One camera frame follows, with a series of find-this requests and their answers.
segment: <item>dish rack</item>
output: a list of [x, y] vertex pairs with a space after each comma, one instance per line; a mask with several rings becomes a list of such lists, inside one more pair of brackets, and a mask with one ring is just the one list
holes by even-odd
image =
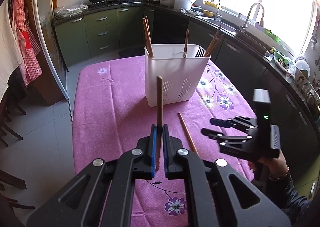
[[189, 100], [196, 90], [210, 57], [199, 45], [189, 44], [186, 57], [184, 44], [154, 44], [154, 58], [145, 47], [145, 93], [150, 107], [157, 103], [156, 77], [163, 78], [163, 104]]

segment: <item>floral tablecloth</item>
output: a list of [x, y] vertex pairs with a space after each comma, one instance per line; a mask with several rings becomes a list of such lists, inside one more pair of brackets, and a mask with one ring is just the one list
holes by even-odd
[[[144, 93], [144, 56], [92, 64], [79, 76], [73, 119], [73, 151], [76, 173], [95, 158], [114, 160], [136, 147], [156, 124], [156, 107], [149, 107]], [[255, 117], [250, 106], [211, 61], [191, 99], [164, 106], [164, 123], [171, 136], [190, 149], [177, 113], [193, 138], [199, 156], [208, 161], [224, 158], [248, 180], [253, 178], [247, 162], [219, 152], [218, 144], [203, 136], [201, 128], [226, 135], [243, 135], [230, 128], [212, 126], [210, 118], [236, 115]], [[131, 226], [188, 226], [183, 180], [167, 180], [163, 151], [160, 169], [153, 180], [136, 180]]]

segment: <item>faucet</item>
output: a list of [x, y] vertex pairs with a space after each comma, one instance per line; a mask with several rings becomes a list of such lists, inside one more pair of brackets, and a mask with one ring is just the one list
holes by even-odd
[[257, 5], [257, 4], [261, 5], [261, 7], [262, 7], [262, 17], [261, 17], [261, 21], [260, 21], [260, 26], [263, 27], [264, 7], [263, 7], [263, 5], [262, 5], [261, 3], [256, 2], [256, 3], [254, 3], [254, 4], [250, 7], [250, 10], [249, 10], [249, 13], [248, 13], [248, 15], [247, 15], [247, 19], [246, 19], [245, 22], [244, 22], [244, 25], [243, 25], [243, 26], [240, 26], [240, 30], [241, 30], [243, 33], [244, 33], [245, 30], [248, 28], [247, 24], [248, 24], [248, 21], [249, 21], [249, 16], [250, 16], [250, 14], [251, 14], [252, 8], [253, 8], [255, 5]]
[[218, 6], [218, 10], [217, 10], [217, 14], [214, 16], [214, 19], [216, 20], [216, 21], [218, 21], [218, 18], [219, 18], [219, 8], [220, 8], [220, 0], [219, 0], [219, 6]]

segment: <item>black dishwasher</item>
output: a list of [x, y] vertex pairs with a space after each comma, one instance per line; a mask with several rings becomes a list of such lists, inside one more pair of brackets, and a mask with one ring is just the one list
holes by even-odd
[[153, 44], [184, 43], [189, 21], [183, 16], [155, 10]]

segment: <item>sink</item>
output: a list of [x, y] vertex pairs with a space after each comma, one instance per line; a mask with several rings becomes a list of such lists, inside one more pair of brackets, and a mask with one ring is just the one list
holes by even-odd
[[212, 23], [212, 24], [215, 24], [217, 26], [220, 26], [221, 25], [221, 28], [224, 29], [224, 30], [227, 30], [231, 33], [233, 33], [235, 35], [236, 33], [236, 29], [231, 27], [230, 25], [227, 25], [223, 22], [220, 22], [220, 21], [216, 21], [215, 19], [213, 18], [210, 18], [210, 17], [205, 17], [205, 16], [196, 16], [197, 18], [203, 20], [203, 21], [206, 21], [206, 22], [209, 22], [209, 23]]

